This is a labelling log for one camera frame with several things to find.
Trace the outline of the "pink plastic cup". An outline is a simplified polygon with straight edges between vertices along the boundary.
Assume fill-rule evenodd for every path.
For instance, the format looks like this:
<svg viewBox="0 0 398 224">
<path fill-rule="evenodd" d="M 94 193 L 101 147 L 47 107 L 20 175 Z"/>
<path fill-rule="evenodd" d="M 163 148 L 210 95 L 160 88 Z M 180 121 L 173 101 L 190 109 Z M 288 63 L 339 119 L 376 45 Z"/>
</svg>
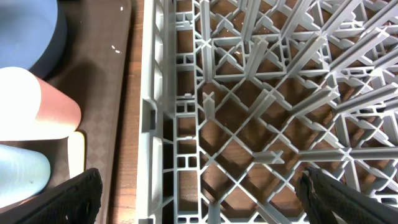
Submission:
<svg viewBox="0 0 398 224">
<path fill-rule="evenodd" d="M 1 69 L 1 141 L 63 139 L 81 121 L 78 104 L 19 67 Z"/>
</svg>

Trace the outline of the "dark blue plate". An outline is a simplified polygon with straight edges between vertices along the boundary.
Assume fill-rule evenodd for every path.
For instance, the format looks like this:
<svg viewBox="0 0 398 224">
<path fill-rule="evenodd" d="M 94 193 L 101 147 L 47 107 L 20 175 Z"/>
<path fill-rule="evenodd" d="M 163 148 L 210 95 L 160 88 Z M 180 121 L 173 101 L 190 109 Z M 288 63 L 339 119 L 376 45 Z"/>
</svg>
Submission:
<svg viewBox="0 0 398 224">
<path fill-rule="evenodd" d="M 1 68 L 45 78 L 65 48 L 67 23 L 58 0 L 1 0 Z"/>
</svg>

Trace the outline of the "grey dishwasher rack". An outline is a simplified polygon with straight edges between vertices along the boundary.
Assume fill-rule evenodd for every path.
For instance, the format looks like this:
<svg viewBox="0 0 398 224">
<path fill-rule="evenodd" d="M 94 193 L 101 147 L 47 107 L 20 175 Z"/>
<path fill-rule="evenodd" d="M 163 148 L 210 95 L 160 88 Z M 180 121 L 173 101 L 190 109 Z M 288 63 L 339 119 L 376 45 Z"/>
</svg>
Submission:
<svg viewBox="0 0 398 224">
<path fill-rule="evenodd" d="M 137 223 L 306 223 L 302 171 L 397 207 L 397 2 L 144 3 Z"/>
</svg>

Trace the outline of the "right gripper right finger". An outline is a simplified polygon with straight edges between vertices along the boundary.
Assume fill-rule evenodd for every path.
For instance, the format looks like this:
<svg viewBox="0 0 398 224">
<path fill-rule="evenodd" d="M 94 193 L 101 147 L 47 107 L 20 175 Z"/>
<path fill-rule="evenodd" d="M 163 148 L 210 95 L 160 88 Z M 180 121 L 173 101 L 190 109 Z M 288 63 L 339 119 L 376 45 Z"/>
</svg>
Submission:
<svg viewBox="0 0 398 224">
<path fill-rule="evenodd" d="M 297 182 L 296 196 L 310 224 L 397 223 L 397 210 L 343 185 L 321 169 L 307 167 Z"/>
</svg>

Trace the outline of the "dark brown serving tray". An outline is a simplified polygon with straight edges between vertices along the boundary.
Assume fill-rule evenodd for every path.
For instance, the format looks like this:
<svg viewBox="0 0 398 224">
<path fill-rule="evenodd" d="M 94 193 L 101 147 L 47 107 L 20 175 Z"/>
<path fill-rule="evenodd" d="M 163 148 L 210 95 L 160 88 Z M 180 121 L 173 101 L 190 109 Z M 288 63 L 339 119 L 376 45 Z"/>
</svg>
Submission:
<svg viewBox="0 0 398 224">
<path fill-rule="evenodd" d="M 58 64 L 49 75 L 40 79 L 73 99 L 81 109 L 81 121 L 75 131 L 85 136 L 85 171 L 97 168 L 103 181 L 101 207 L 94 223 L 105 223 L 132 2 L 59 3 L 66 17 L 66 44 Z M 49 181 L 39 193 L 1 208 L 1 214 L 70 180 L 67 139 L 68 136 L 63 139 L 1 141 L 1 146 L 42 153 L 49 160 L 51 168 Z"/>
</svg>

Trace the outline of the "light blue plastic cup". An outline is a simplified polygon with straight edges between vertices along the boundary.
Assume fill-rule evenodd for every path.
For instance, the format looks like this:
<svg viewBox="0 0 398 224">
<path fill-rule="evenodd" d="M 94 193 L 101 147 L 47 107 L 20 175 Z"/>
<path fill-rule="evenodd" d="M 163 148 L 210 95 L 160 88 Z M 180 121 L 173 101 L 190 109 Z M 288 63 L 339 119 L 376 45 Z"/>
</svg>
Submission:
<svg viewBox="0 0 398 224">
<path fill-rule="evenodd" d="M 50 175 L 50 162 L 42 153 L 2 145 L 1 208 L 39 193 Z"/>
</svg>

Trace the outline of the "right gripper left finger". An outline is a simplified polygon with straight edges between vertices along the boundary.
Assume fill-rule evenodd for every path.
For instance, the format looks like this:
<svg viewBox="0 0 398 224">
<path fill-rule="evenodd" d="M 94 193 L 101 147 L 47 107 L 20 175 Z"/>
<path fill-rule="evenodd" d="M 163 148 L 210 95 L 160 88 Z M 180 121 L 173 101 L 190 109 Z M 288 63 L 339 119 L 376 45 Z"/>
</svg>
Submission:
<svg viewBox="0 0 398 224">
<path fill-rule="evenodd" d="M 103 181 L 97 168 L 1 214 L 2 224 L 94 223 L 101 207 Z"/>
</svg>

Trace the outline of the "cream plastic spoon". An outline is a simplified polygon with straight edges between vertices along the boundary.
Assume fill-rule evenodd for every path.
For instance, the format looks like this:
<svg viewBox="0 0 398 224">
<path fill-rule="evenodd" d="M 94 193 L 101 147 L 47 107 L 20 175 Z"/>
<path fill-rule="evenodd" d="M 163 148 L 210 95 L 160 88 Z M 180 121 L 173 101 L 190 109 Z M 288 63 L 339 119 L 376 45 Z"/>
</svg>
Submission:
<svg viewBox="0 0 398 224">
<path fill-rule="evenodd" d="M 79 131 L 73 132 L 67 139 L 68 168 L 70 178 L 85 171 L 85 136 Z"/>
</svg>

